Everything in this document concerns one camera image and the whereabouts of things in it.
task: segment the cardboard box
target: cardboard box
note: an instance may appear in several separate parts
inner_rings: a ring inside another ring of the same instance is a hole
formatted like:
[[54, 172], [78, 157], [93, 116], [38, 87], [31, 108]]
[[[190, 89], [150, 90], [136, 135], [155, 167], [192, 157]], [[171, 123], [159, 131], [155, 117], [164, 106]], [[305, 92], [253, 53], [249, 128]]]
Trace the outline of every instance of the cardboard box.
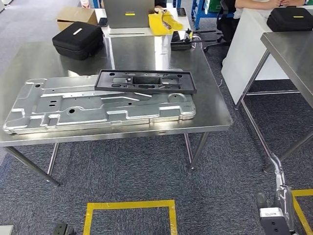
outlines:
[[76, 21], [98, 25], [96, 12], [90, 8], [66, 6], [57, 16], [57, 23], [60, 31]]

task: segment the aluminum stamped panel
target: aluminum stamped panel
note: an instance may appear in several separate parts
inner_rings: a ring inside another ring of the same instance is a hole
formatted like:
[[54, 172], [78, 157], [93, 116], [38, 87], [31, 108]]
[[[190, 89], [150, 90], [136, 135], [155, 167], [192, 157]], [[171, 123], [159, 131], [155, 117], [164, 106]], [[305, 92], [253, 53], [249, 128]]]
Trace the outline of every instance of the aluminum stamped panel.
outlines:
[[191, 95], [95, 91], [97, 78], [28, 80], [3, 130], [8, 134], [80, 130], [186, 120], [195, 115]]

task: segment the black zipper case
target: black zipper case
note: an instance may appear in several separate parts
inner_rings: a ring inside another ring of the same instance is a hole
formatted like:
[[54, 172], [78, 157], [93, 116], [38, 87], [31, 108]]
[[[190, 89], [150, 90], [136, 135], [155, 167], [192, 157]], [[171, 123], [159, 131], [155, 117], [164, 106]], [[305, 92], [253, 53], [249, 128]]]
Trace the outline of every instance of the black zipper case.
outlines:
[[275, 8], [267, 20], [267, 25], [273, 32], [311, 31], [313, 16], [305, 8]]
[[98, 26], [74, 22], [52, 38], [52, 43], [60, 55], [84, 60], [103, 46], [103, 33]]

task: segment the stainless steel table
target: stainless steel table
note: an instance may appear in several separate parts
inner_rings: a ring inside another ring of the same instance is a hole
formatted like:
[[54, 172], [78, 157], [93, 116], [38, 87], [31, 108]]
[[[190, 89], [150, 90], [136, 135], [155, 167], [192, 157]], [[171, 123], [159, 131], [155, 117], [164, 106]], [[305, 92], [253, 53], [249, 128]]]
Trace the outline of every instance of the stainless steel table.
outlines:
[[[244, 103], [244, 98], [246, 95], [301, 93], [313, 108], [313, 31], [263, 33], [261, 37], [261, 41], [267, 50], [250, 78], [249, 84], [236, 105], [236, 108], [238, 109], [241, 104], [243, 105], [267, 155], [271, 157], [272, 154], [272, 151], [269, 148], [257, 124], [253, 120], [249, 109]], [[250, 88], [269, 54], [272, 54], [297, 88], [297, 90], [250, 93]], [[283, 155], [280, 156], [280, 159], [283, 161], [287, 158], [312, 137], [313, 131], [310, 131], [286, 150]], [[264, 171], [269, 172], [272, 168], [272, 165], [269, 165]]]
[[[0, 130], [0, 147], [57, 186], [60, 183], [52, 178], [51, 173], [60, 142], [183, 133], [191, 163], [189, 170], [194, 169], [208, 139], [208, 132], [226, 131], [232, 120], [201, 47], [170, 52], [170, 42], [168, 36], [105, 39], [106, 46], [102, 51], [85, 61], [60, 56], [51, 43], [24, 44], [0, 80], [0, 123], [3, 125], [20, 89], [28, 79], [92, 75], [100, 69], [191, 71], [198, 88], [193, 96], [197, 114], [192, 120], [26, 135], [8, 135]], [[203, 134], [193, 155], [188, 133], [199, 132]], [[48, 173], [14, 148], [45, 143], [56, 143]]]

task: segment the laptop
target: laptop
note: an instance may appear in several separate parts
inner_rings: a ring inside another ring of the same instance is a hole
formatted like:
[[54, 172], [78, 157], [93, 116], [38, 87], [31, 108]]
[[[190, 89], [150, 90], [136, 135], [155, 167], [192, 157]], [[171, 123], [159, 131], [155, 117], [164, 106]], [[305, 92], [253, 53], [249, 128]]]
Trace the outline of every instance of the laptop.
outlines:
[[155, 12], [155, 0], [106, 0], [110, 28], [149, 27], [149, 14]]

